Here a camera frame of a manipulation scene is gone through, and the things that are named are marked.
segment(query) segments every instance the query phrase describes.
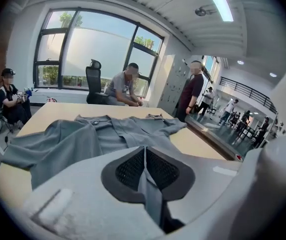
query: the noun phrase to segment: black mesh chair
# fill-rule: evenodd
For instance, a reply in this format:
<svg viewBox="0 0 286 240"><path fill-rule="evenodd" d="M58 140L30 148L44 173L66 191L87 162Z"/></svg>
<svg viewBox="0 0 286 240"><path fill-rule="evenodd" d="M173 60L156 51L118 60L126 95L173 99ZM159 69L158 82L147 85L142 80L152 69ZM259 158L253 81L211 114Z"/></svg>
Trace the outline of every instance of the black mesh chair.
<svg viewBox="0 0 286 240"><path fill-rule="evenodd" d="M107 94L101 93L101 63L93 60L91 65L86 67L86 78L89 93L86 98L88 104L106 104Z"/></svg>

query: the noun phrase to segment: gray t-shirt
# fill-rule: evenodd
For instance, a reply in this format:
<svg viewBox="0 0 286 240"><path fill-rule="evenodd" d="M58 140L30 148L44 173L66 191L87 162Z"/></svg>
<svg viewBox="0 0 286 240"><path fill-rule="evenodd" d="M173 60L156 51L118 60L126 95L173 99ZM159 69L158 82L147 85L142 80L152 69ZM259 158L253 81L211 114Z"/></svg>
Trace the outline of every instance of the gray t-shirt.
<svg viewBox="0 0 286 240"><path fill-rule="evenodd" d="M130 93L133 92L133 81L126 81L125 72L123 71L113 77L112 82L107 87L105 93L107 95L116 97L116 91L126 94L128 90L130 90Z"/></svg>

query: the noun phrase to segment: sky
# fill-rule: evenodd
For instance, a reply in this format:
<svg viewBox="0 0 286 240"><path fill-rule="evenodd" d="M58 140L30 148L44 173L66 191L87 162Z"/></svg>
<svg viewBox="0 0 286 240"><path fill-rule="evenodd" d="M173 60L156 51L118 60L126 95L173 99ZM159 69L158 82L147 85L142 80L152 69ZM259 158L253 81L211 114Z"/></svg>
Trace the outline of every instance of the sky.
<svg viewBox="0 0 286 240"><path fill-rule="evenodd" d="M60 28L61 22L59 21L59 16L62 14L62 11L55 11L53 12L47 27L48 29L51 28ZM82 16L82 25L81 27L94 29L94 30L100 30L108 33L112 33L115 35L120 35L122 37L126 37L128 39L131 39L135 30L135 25L132 23L129 23L127 21L124 21L119 18L115 18L109 15L105 14L98 14L88 11L81 11L80 15ZM153 50L156 51L158 48L158 45L160 43L160 39L153 35L152 33L139 28L137 31L136 36L143 36L145 39L151 39L154 41Z"/></svg>

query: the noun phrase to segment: maroon shirt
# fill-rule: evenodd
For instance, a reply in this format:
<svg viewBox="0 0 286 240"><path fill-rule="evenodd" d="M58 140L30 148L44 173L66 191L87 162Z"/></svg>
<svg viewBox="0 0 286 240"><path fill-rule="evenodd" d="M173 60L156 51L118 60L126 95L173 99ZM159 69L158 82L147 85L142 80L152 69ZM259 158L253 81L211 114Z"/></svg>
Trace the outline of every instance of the maroon shirt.
<svg viewBox="0 0 286 240"><path fill-rule="evenodd" d="M179 107L187 108L192 96L198 97L204 84L203 74L197 74L183 89L179 100Z"/></svg>

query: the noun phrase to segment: gray jacket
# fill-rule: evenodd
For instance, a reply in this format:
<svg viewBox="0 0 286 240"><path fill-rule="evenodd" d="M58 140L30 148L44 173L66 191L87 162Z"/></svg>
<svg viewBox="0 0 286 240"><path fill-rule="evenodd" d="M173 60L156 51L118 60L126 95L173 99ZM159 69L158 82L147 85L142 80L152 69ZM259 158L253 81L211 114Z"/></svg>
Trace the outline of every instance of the gray jacket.
<svg viewBox="0 0 286 240"><path fill-rule="evenodd" d="M44 132L14 138L2 162L29 169L34 189L73 163L113 151L137 146L177 150L169 136L185 126L177 118L153 115L145 119L119 120L106 115L57 120Z"/></svg>

